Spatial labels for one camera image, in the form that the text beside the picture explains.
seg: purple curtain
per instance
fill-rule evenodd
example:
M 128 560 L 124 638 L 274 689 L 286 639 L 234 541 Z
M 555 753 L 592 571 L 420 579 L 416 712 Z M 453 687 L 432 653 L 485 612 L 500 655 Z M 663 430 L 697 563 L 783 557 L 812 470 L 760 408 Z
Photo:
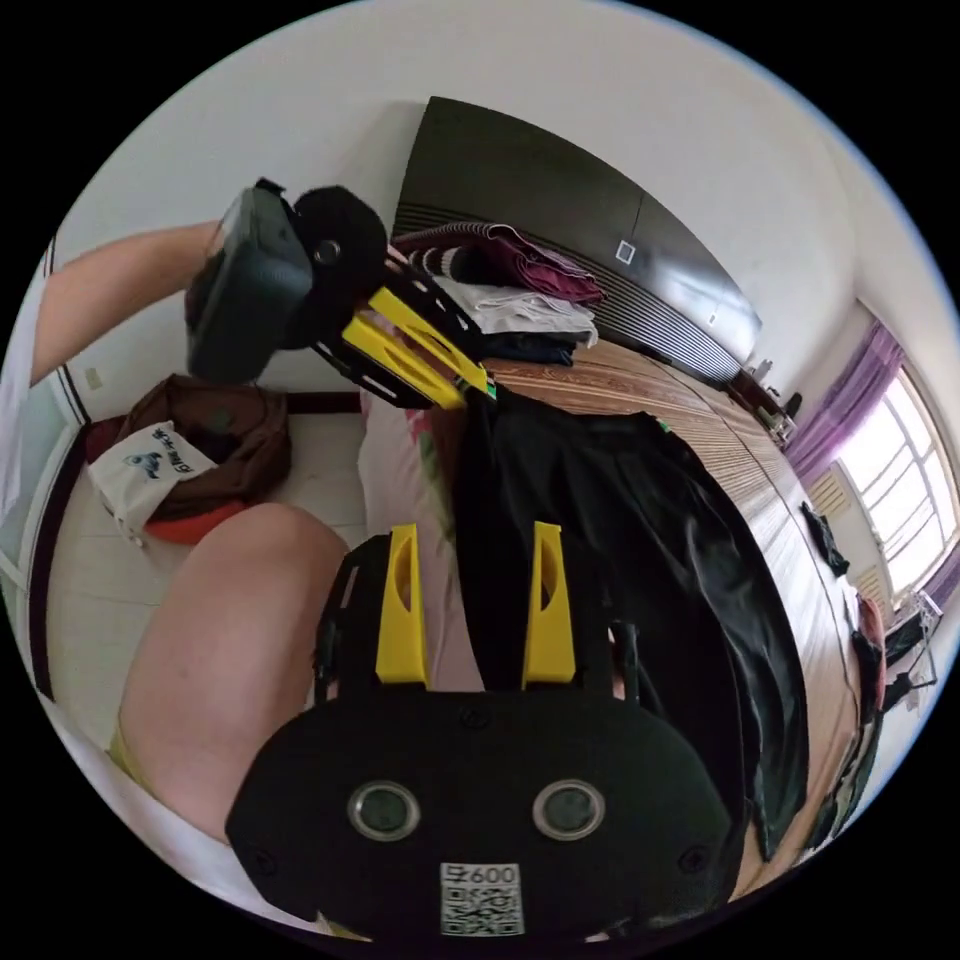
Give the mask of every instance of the purple curtain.
M 856 433 L 893 383 L 903 360 L 900 344 L 874 318 L 843 373 L 786 447 L 787 460 L 804 487 L 818 480 L 837 459 L 844 443 Z
M 924 584 L 923 590 L 942 610 L 958 587 L 960 587 L 960 544 L 947 554 L 937 572 Z

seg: qr code label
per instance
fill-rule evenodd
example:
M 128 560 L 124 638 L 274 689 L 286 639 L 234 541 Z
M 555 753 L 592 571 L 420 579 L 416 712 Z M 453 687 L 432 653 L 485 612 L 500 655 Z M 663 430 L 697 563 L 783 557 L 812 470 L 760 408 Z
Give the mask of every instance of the qr code label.
M 520 867 L 515 863 L 440 864 L 441 930 L 451 937 L 523 933 Z

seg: human arm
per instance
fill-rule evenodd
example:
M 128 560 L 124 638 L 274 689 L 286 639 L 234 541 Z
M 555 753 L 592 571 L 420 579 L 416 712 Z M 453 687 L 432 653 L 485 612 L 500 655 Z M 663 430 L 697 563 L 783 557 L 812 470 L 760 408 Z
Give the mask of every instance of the human arm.
M 31 384 L 119 326 L 185 290 L 200 272 L 216 221 L 116 240 L 47 280 L 37 315 Z

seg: window frame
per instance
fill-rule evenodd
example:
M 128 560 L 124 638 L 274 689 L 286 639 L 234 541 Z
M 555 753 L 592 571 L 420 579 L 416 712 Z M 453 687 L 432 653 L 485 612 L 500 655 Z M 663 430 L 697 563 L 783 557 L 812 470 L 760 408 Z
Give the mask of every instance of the window frame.
M 894 610 L 896 610 L 902 604 L 902 602 L 907 596 L 909 596 L 915 590 L 923 588 L 924 584 L 936 573 L 937 569 L 939 568 L 940 564 L 943 562 L 944 558 L 950 553 L 950 551 L 958 543 L 960 543 L 960 484 L 958 484 L 958 481 L 957 481 L 957 471 L 954 469 L 953 458 L 950 457 L 948 453 L 946 445 L 944 444 L 943 439 L 940 436 L 940 431 L 939 431 L 939 428 L 937 427 L 937 423 L 930 412 L 927 402 L 924 399 L 923 393 L 915 383 L 914 379 L 911 377 L 909 369 L 906 366 L 901 367 L 901 369 L 897 373 L 896 379 L 903 386 L 907 394 L 907 397 L 910 399 L 911 403 L 914 405 L 915 409 L 920 415 L 921 420 L 923 421 L 923 425 L 926 427 L 927 432 L 930 434 L 930 440 L 931 440 L 930 448 L 925 453 L 919 452 L 916 443 L 914 443 L 913 438 L 910 436 L 910 432 L 907 430 L 907 426 L 904 423 L 903 419 L 901 418 L 900 414 L 897 412 L 896 407 L 888 399 L 886 394 L 884 394 L 884 397 L 880 402 L 886 406 L 889 413 L 893 416 L 894 422 L 897 424 L 901 433 L 903 434 L 904 443 L 896 450 L 893 456 L 890 457 L 886 466 L 884 466 L 880 470 L 880 472 L 876 475 L 876 477 L 874 477 L 873 480 L 871 480 L 869 486 L 867 486 L 863 490 L 860 490 L 857 484 L 854 483 L 853 477 L 851 476 L 849 470 L 847 470 L 846 464 L 843 462 L 843 456 L 842 455 L 839 456 L 836 461 L 837 466 L 843 472 L 844 479 L 846 480 L 847 485 L 849 486 L 853 495 L 856 497 L 858 506 L 860 507 L 860 510 L 863 512 L 863 516 L 870 527 L 870 532 L 871 532 L 871 535 L 873 536 L 874 543 L 876 544 L 877 552 L 880 555 L 880 559 L 881 559 L 880 565 L 883 569 L 883 575 L 886 580 L 887 593 L 890 596 L 890 603 Z M 883 474 L 887 471 L 887 469 L 889 469 L 889 467 L 893 464 L 893 462 L 896 460 L 896 458 L 901 454 L 901 452 L 904 449 L 910 452 L 910 457 L 911 457 L 910 462 L 903 469 L 903 471 L 897 476 L 897 478 L 893 481 L 893 483 L 890 484 L 887 491 L 884 492 L 883 496 L 880 497 L 880 499 L 873 505 L 873 507 L 872 508 L 867 507 L 866 498 L 867 498 L 867 494 L 870 491 L 870 488 L 883 477 Z M 939 459 L 940 464 L 944 469 L 944 473 L 947 478 L 947 486 L 950 493 L 950 501 L 953 507 L 954 517 L 956 518 L 956 521 L 957 521 L 954 531 L 949 537 L 946 537 L 944 535 L 944 522 L 940 515 L 940 511 L 937 508 L 937 502 L 936 502 L 936 498 L 934 497 L 933 487 L 930 483 L 930 478 L 927 476 L 926 461 L 931 456 L 936 456 Z M 902 553 L 905 549 L 907 549 L 907 547 L 909 547 L 911 543 L 913 543 L 914 539 L 917 536 L 919 536 L 920 532 L 925 528 L 929 520 L 924 521 L 924 523 L 921 524 L 920 527 L 914 532 L 913 536 L 911 536 L 909 540 L 907 540 L 905 543 L 901 544 L 898 547 L 896 553 L 893 553 L 888 556 L 886 550 L 884 549 L 884 541 L 881 539 L 880 535 L 878 534 L 876 526 L 874 524 L 872 511 L 875 510 L 877 506 L 879 506 L 883 502 L 883 500 L 894 489 L 896 484 L 906 475 L 906 473 L 910 469 L 910 466 L 913 464 L 916 464 L 920 473 L 920 478 L 923 481 L 925 498 L 920 502 L 920 504 L 917 505 L 917 507 L 914 510 L 910 512 L 910 514 L 907 517 L 905 517 L 901 521 L 897 529 L 894 530 L 893 533 L 891 533 L 890 536 L 887 538 L 887 542 L 892 542 L 897 537 L 897 535 L 904 529 L 904 527 L 906 527 L 906 525 L 910 523 L 910 521 L 914 518 L 914 516 L 916 516 L 917 511 L 922 509 L 925 504 L 929 503 L 933 511 L 930 519 L 936 520 L 937 526 L 940 530 L 940 538 L 944 542 L 944 547 L 943 547 L 943 550 L 937 555 L 936 559 L 930 563 L 930 565 L 923 571 L 923 573 L 918 578 L 916 578 L 912 583 L 908 584 L 901 590 L 894 591 L 893 580 L 890 576 L 889 563 L 890 561 L 894 560 L 897 556 L 899 556 L 900 553 Z

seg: dark wall panel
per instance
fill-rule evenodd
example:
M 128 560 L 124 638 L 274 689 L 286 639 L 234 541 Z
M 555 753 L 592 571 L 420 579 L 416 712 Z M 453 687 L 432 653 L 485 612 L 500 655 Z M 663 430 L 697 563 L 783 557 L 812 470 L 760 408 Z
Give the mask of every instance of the dark wall panel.
M 509 223 L 587 266 L 608 294 L 601 336 L 732 379 L 760 321 L 716 258 L 654 197 L 587 150 L 515 117 L 434 97 L 394 222 L 399 236 L 449 220 Z M 634 247 L 621 262 L 621 242 Z

